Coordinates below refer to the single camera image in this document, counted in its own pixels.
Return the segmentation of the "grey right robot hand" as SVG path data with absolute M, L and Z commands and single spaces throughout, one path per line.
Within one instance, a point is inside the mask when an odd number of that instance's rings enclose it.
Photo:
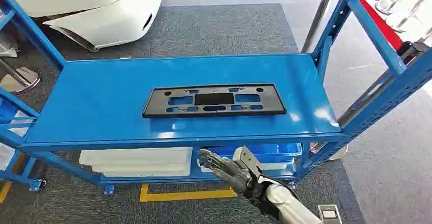
M 206 149 L 198 151 L 200 165 L 212 170 L 213 174 L 228 183 L 236 193 L 247 190 L 251 175 L 247 169 L 241 168 L 232 159 L 221 157 Z

